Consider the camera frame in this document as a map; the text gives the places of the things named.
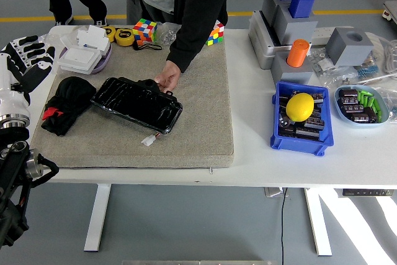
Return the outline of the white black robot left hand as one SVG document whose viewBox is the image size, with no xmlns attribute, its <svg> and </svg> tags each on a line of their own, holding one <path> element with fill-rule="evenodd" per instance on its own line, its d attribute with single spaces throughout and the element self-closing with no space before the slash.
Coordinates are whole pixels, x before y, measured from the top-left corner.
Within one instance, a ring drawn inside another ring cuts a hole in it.
<svg viewBox="0 0 397 265">
<path fill-rule="evenodd" d="M 55 48 L 36 35 L 1 50 L 1 115 L 29 114 L 29 94 L 50 74 L 54 58 Z"/>
</svg>

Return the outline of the person's left hand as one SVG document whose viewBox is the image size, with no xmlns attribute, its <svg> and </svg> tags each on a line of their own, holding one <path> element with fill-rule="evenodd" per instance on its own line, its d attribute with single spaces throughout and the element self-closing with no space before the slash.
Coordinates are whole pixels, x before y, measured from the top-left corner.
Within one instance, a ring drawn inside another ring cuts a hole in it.
<svg viewBox="0 0 397 265">
<path fill-rule="evenodd" d="M 177 86 L 180 76 L 179 67 L 174 62 L 167 60 L 162 72 L 155 77 L 154 81 L 162 92 L 172 92 Z"/>
</svg>

